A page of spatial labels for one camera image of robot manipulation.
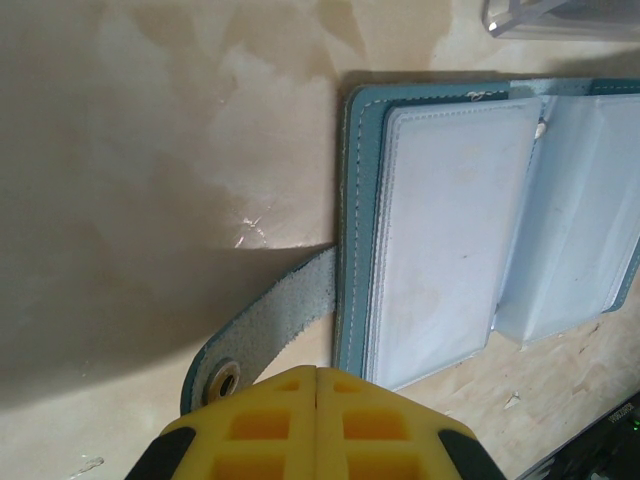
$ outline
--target wooden surface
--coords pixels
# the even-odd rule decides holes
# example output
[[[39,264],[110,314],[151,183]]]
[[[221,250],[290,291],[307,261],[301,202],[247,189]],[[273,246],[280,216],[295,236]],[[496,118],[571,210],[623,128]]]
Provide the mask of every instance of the wooden surface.
[[[206,339],[336,242],[355,84],[640,76],[638,44],[494,40],[482,3],[5,2],[2,478],[124,478]],[[636,298],[590,336],[518,352],[494,335],[403,393],[467,422],[513,477],[637,387]],[[330,327],[270,370],[326,364]]]
[[[261,378],[326,366],[332,318],[311,325]],[[485,350],[399,393],[468,425],[513,479],[640,390],[640,280],[618,312],[521,350],[492,333]]]

